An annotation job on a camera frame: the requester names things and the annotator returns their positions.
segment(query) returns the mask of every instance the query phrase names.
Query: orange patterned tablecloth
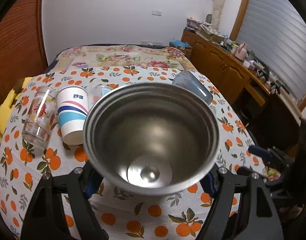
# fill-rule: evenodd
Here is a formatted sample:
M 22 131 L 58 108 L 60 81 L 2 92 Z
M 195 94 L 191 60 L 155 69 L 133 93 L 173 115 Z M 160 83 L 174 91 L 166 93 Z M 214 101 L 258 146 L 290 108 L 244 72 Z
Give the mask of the orange patterned tablecloth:
M 52 127 L 48 149 L 35 148 L 22 139 L 23 121 L 39 86 L 61 89 L 76 84 L 89 90 L 106 84 L 112 88 L 136 82 L 171 83 L 178 69 L 157 67 L 97 67 L 49 73 L 35 77 L 23 90 L 5 130 L 0 148 L 0 211 L 10 230 L 19 238 L 22 222 L 42 174 L 53 176 L 82 167 L 88 160 L 83 147 L 63 144 L 59 125 Z M 210 108 L 218 119 L 220 150 L 216 163 L 233 173 L 239 166 L 251 166 L 264 173 L 260 158 L 252 156 L 253 144 L 244 125 L 214 85 L 198 72 L 193 73 L 214 96 Z M 71 235 L 80 239 L 67 195 L 63 195 L 66 221 Z M 238 208 L 239 195 L 232 203 Z M 195 239 L 205 222 L 212 199 L 200 183 L 164 197 L 133 195 L 112 185 L 105 178 L 98 192 L 90 199 L 93 211 L 109 239 Z

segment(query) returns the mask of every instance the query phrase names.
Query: glass bottom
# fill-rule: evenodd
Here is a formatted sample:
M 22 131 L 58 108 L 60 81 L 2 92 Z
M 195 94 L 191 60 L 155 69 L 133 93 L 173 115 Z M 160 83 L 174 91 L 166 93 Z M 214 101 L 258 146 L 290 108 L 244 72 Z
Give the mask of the glass bottom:
M 22 137 L 28 143 L 46 149 L 49 142 L 48 133 L 39 125 L 31 122 L 25 122 Z

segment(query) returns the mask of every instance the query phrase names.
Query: yellow cloth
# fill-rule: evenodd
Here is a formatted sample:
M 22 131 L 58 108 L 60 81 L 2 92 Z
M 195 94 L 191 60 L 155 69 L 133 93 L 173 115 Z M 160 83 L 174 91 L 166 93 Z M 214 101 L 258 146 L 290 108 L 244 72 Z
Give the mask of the yellow cloth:
M 33 77 L 27 77 L 24 79 L 24 82 L 22 84 L 22 88 L 25 88 L 26 85 L 33 79 Z M 12 105 L 14 99 L 18 99 L 20 97 L 21 93 L 15 94 L 14 89 L 12 89 L 4 102 L 0 106 L 0 141 L 2 140 L 7 122 L 10 119 L 12 110 L 14 108 L 14 105 Z

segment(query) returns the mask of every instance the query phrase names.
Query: pink kettle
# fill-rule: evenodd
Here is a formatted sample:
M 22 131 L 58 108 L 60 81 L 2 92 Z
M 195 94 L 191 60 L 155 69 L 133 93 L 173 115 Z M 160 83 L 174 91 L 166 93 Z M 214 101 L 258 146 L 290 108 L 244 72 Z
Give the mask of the pink kettle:
M 244 60 L 247 57 L 247 45 L 245 43 L 242 43 L 237 51 L 235 52 L 235 57 L 237 57 L 240 60 Z

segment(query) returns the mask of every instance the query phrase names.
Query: window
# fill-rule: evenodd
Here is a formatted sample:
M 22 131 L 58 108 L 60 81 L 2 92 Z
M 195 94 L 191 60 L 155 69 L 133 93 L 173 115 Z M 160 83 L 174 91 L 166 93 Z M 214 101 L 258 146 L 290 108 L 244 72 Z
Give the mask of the window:
M 306 93 L 306 24 L 288 0 L 249 0 L 236 41 L 245 42 L 289 90 Z

